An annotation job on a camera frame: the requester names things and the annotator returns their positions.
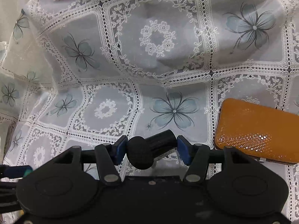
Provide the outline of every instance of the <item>black microphone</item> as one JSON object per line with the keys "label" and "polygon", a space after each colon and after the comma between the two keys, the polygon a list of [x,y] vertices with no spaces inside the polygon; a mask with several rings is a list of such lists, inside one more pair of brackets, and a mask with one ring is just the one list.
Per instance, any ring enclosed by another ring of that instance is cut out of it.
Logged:
{"label": "black microphone", "polygon": [[138,169],[150,168],[154,159],[171,149],[176,148],[174,133],[166,130],[144,139],[141,136],[131,138],[126,145],[127,157],[130,163]]}

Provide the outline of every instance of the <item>microphone head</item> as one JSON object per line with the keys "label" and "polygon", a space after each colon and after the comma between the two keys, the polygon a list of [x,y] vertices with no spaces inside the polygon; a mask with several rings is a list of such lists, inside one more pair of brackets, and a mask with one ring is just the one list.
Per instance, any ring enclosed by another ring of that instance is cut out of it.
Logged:
{"label": "microphone head", "polygon": [[128,160],[135,168],[145,170],[154,163],[150,146],[141,136],[135,136],[127,142],[126,152]]}

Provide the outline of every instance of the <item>screw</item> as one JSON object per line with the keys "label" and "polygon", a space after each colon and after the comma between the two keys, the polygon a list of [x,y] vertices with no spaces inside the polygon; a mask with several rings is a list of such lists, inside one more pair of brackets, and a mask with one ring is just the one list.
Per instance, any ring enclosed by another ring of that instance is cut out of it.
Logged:
{"label": "screw", "polygon": [[118,176],[115,175],[115,174],[107,174],[105,177],[104,177],[104,180],[106,182],[115,182],[118,180]]}
{"label": "screw", "polygon": [[198,182],[200,180],[200,176],[196,174],[189,174],[188,176],[186,176],[186,180],[191,183]]}

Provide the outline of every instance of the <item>white lace tablecloth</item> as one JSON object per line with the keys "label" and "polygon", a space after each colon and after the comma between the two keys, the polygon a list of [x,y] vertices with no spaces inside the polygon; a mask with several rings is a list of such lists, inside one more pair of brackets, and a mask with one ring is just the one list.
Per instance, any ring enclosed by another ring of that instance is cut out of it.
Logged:
{"label": "white lace tablecloth", "polygon": [[[213,148],[226,98],[297,114],[298,4],[30,0],[0,45],[4,164],[37,168],[74,145],[93,149],[165,129]],[[265,165],[286,180],[283,213],[298,219],[298,165]],[[122,178],[183,176],[186,168],[176,152],[148,170],[127,158],[117,167]],[[211,164],[208,177],[219,170]],[[85,171],[98,178],[93,164]]]}

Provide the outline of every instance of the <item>brown leather purse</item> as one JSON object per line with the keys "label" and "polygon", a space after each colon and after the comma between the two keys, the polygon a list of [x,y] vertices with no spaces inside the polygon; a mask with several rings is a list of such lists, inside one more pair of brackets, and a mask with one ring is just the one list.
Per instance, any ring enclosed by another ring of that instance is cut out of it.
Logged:
{"label": "brown leather purse", "polygon": [[258,158],[299,162],[299,116],[237,99],[222,103],[215,135],[221,149],[234,146]]}

